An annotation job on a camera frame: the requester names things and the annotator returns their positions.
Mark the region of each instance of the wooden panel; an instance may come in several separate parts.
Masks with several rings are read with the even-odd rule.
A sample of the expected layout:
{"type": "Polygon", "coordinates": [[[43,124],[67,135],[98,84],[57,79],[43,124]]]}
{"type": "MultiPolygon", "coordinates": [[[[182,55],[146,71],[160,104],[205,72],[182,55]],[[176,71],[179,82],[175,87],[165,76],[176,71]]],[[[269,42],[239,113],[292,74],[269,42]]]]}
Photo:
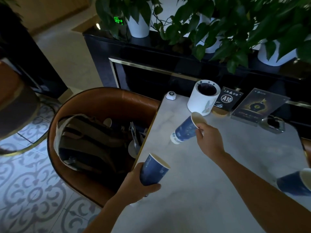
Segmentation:
{"type": "Polygon", "coordinates": [[[88,0],[17,0],[17,2],[21,7],[11,7],[23,16],[23,25],[32,35],[89,6],[88,0]]]}

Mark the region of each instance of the green exit sign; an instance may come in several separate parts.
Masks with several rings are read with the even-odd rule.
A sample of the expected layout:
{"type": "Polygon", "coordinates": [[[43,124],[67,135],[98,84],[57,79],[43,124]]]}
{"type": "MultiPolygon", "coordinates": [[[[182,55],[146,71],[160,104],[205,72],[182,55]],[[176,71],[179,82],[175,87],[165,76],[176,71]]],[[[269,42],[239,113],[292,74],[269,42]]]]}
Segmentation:
{"type": "Polygon", "coordinates": [[[117,24],[123,25],[123,20],[120,17],[115,16],[114,19],[117,24]]]}

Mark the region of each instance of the table number sign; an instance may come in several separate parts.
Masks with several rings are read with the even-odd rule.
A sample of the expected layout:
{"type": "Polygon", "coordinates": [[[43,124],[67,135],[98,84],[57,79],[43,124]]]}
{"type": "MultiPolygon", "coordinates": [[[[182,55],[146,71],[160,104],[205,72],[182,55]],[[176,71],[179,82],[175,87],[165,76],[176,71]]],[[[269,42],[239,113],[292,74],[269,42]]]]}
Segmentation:
{"type": "Polygon", "coordinates": [[[290,98],[254,88],[232,112],[231,118],[257,126],[290,98]]]}
{"type": "Polygon", "coordinates": [[[227,87],[223,87],[221,92],[214,104],[214,106],[223,109],[225,111],[230,111],[236,102],[243,95],[242,92],[232,90],[227,87]]]}

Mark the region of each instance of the backpack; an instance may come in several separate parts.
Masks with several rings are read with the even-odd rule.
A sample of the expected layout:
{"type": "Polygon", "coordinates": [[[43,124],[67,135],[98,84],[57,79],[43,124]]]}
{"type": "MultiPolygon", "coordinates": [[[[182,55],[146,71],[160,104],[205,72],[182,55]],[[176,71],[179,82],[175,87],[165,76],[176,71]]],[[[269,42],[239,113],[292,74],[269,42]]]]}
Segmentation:
{"type": "Polygon", "coordinates": [[[127,174],[129,142],[128,133],[77,114],[58,121],[54,149],[67,167],[84,171],[112,187],[121,184],[127,174]]]}

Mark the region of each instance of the gold metal frame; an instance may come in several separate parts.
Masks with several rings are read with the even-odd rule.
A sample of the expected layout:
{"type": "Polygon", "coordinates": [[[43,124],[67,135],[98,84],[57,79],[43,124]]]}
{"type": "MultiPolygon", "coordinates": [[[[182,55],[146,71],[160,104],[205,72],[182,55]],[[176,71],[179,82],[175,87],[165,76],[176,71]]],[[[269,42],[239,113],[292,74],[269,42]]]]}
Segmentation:
{"type": "MultiPolygon", "coordinates": [[[[50,108],[52,109],[53,113],[54,113],[54,114],[56,113],[56,112],[55,112],[55,109],[54,109],[52,106],[50,106],[49,104],[46,104],[46,103],[44,103],[44,102],[40,102],[39,105],[40,105],[40,104],[44,104],[44,105],[50,107],[50,108]]],[[[40,106],[39,106],[38,109],[36,110],[36,113],[34,113],[34,116],[32,116],[32,120],[33,120],[35,117],[40,117],[40,116],[37,115],[39,109],[40,109],[40,106]]],[[[1,157],[1,156],[14,156],[14,155],[19,155],[19,154],[25,153],[25,152],[27,152],[27,151],[33,149],[34,147],[36,147],[37,145],[39,145],[42,141],[44,141],[44,140],[48,137],[48,131],[49,131],[49,130],[47,130],[37,141],[35,141],[35,142],[33,142],[33,143],[32,143],[31,141],[29,141],[30,143],[32,143],[31,145],[29,145],[29,146],[27,146],[27,147],[25,147],[25,148],[23,148],[23,149],[21,149],[21,150],[14,151],[14,152],[12,152],[12,153],[0,154],[0,157],[1,157]]]]}
{"type": "MultiPolygon", "coordinates": [[[[115,82],[117,84],[117,88],[121,88],[120,87],[120,82],[119,82],[119,77],[118,77],[118,73],[117,73],[117,69],[115,66],[115,63],[119,63],[122,65],[127,65],[127,66],[132,66],[135,68],[139,68],[139,69],[144,69],[144,70],[149,70],[149,71],[153,71],[153,72],[157,72],[157,73],[161,73],[161,74],[166,74],[166,75],[170,75],[170,76],[174,76],[174,77],[178,77],[178,78],[183,78],[183,79],[188,79],[191,81],[199,81],[199,78],[194,78],[191,76],[186,76],[184,74],[178,74],[178,73],[174,73],[168,70],[161,70],[155,67],[151,67],[151,66],[147,66],[147,65],[140,65],[131,61],[125,61],[125,60],[120,60],[120,59],[115,59],[115,58],[109,58],[110,61],[110,65],[111,65],[111,69],[112,69],[112,73],[114,74],[115,77],[115,82]]],[[[286,104],[290,104],[290,105],[295,105],[295,106],[299,106],[299,107],[303,107],[306,109],[311,109],[311,105],[308,103],[303,103],[303,102],[295,102],[295,101],[287,101],[286,104]]]]}

